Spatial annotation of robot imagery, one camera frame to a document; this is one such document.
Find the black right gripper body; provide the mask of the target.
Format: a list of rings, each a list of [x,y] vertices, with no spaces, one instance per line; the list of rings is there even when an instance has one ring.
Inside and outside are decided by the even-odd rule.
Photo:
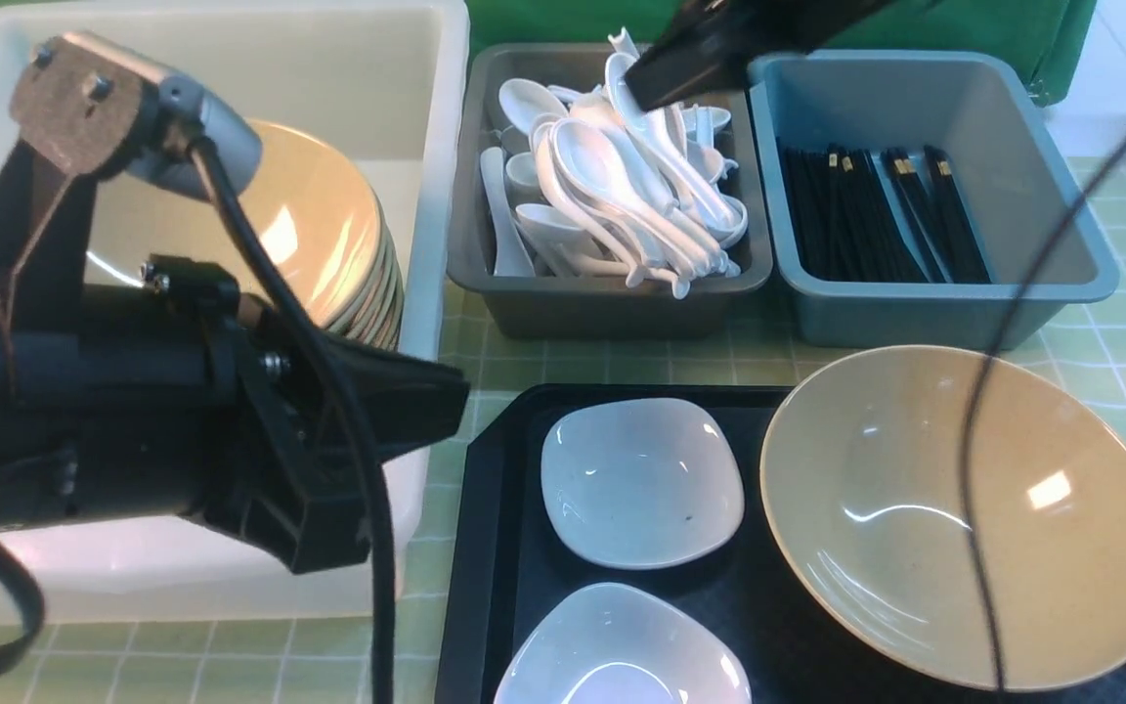
[[[888,1],[683,1],[625,82],[643,112],[743,92],[759,57],[808,55],[887,8]]]

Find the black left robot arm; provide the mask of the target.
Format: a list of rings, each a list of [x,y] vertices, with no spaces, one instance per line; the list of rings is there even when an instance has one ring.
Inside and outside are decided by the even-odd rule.
[[[211,264],[159,266],[166,292],[86,286],[45,304],[47,330],[0,326],[0,532],[175,515],[294,574],[361,564],[364,481],[455,435],[464,375],[319,335],[369,427],[352,451],[263,298]],[[26,579],[1,543],[0,574]]]

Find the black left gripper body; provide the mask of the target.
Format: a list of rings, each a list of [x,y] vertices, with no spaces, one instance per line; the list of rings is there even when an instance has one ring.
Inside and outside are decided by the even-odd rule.
[[[211,440],[213,478],[187,522],[259,549],[291,574],[394,551],[384,466],[457,433],[461,369],[352,342],[241,293],[213,262],[153,253],[142,278],[166,306],[227,344],[236,398]]]

